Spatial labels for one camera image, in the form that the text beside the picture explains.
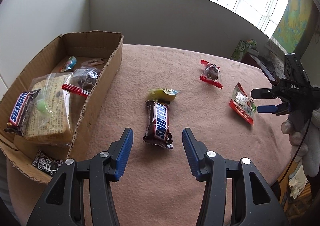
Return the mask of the white gloved right hand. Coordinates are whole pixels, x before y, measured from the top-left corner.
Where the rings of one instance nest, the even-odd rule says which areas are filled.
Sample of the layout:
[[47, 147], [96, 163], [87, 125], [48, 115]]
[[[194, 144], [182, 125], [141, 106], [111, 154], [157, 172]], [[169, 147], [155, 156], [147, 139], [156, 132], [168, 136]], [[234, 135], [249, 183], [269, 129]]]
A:
[[319, 172], [319, 109], [305, 120], [301, 111], [289, 114], [281, 125], [283, 134], [289, 135], [291, 156], [295, 162], [302, 162], [304, 174], [316, 177]]

